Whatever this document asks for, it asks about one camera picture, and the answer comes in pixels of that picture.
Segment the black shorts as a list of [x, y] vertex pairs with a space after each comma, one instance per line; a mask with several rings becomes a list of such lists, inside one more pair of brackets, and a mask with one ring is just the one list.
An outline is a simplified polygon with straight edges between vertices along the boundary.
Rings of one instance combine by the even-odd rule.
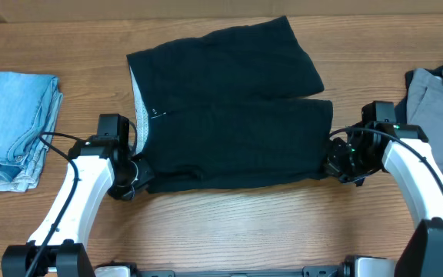
[[333, 105], [286, 17], [127, 57], [150, 193], [323, 179]]

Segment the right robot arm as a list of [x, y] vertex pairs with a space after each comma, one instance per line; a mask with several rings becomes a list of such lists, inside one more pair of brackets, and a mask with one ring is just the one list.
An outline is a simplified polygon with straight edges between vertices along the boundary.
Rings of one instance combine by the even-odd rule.
[[367, 104], [359, 123], [329, 135], [324, 169], [339, 182], [356, 185], [387, 172], [415, 225], [398, 260], [349, 256], [337, 276], [443, 276], [443, 174], [420, 126], [398, 122], [391, 102]]

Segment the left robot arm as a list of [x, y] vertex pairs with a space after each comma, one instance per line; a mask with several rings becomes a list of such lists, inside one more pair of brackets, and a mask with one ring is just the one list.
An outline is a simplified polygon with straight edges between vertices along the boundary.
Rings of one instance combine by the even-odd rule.
[[4, 277], [137, 276], [134, 262], [110, 262], [95, 268], [86, 252], [88, 238], [106, 195], [131, 201], [148, 187], [154, 174], [134, 153], [129, 132], [135, 126], [119, 114], [101, 114], [95, 135], [75, 140], [63, 155], [66, 177], [41, 225], [24, 245], [4, 252]]

